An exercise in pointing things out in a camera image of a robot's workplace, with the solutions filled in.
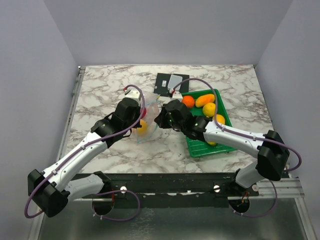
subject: orange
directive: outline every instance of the orange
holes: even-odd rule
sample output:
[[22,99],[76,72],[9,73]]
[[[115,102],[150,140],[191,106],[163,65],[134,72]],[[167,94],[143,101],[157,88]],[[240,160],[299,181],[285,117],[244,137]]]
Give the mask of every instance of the orange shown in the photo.
[[195,105],[195,100],[192,96],[184,96],[182,103],[184,103],[188,109],[192,109]]
[[224,116],[222,116],[222,115],[220,115],[220,114],[217,114],[217,115],[216,115],[216,121],[217,121],[218,123],[221,123],[221,124],[226,124],[226,120],[225,120]]
[[209,144],[209,145],[211,145],[211,146],[217,145],[217,143],[216,143],[216,142],[213,142],[213,141],[207,141],[206,143]]
[[216,105],[213,102],[209,102],[203,106],[202,112],[206,117],[213,117],[215,115]]

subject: screw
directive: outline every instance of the screw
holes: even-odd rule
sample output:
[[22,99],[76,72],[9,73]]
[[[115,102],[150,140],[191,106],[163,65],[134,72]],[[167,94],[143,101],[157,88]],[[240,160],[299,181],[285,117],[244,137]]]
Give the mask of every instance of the screw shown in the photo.
[[258,191],[259,191],[258,185],[253,184],[253,185],[252,185],[252,190],[255,191],[255,192],[258,192]]
[[220,186],[219,185],[214,185],[213,187],[213,191],[215,191],[216,193],[219,193],[220,192]]
[[126,188],[126,186],[122,186],[122,187],[120,187],[120,190],[127,190],[127,188]]

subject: black card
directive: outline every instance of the black card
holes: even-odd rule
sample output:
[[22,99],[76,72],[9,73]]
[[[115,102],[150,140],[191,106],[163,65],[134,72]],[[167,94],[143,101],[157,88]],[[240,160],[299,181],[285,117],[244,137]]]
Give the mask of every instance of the black card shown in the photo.
[[[168,90],[168,84],[169,84],[169,80],[170,80],[171,75],[176,75],[176,76],[182,77],[182,81],[190,78],[189,75],[183,75],[183,74],[158,73],[156,75],[153,93],[160,94],[160,96],[163,96],[163,97],[170,97],[169,90]],[[188,93],[189,92],[189,81],[181,84],[179,92],[180,93]]]

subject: green tray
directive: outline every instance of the green tray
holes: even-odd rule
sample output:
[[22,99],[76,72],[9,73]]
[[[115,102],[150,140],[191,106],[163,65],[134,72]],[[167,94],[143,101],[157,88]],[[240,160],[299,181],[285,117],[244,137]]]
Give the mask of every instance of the green tray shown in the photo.
[[[218,99],[218,114],[222,115],[225,118],[225,125],[232,127],[226,108],[219,94],[219,91],[217,89],[215,89],[214,91]],[[185,92],[181,94],[182,96],[191,96],[194,98],[194,100],[196,100],[202,95],[212,94],[212,93],[213,92],[211,90],[203,90],[203,91]],[[202,107],[194,106],[193,108],[190,109],[190,111],[194,116],[204,116],[202,112]],[[190,156],[193,158],[198,158],[201,156],[212,155],[212,154],[228,153],[228,152],[237,150],[233,147],[222,145],[222,144],[211,146],[206,142],[202,142],[199,140],[192,140],[188,137],[186,138],[186,143],[189,148]]]

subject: yellow fruit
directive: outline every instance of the yellow fruit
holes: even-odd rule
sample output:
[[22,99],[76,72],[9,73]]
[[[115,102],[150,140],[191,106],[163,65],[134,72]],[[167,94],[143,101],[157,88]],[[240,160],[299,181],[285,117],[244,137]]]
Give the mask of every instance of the yellow fruit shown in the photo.
[[206,143],[209,144],[209,145],[211,145],[211,146],[217,145],[217,143],[216,143],[216,142],[213,142],[213,141],[207,141]]
[[202,95],[197,100],[195,100],[195,106],[197,108],[201,108],[208,103],[213,103],[215,99],[215,95],[213,94]]
[[145,134],[148,129],[148,124],[146,123],[145,120],[141,119],[140,125],[141,127],[137,127],[136,131],[138,132],[139,135]]
[[212,102],[203,106],[202,112],[206,117],[213,117],[215,115],[216,105]]
[[216,115],[216,121],[218,123],[221,123],[221,124],[226,124],[226,120],[224,118],[224,116],[220,115],[220,114],[217,114]]

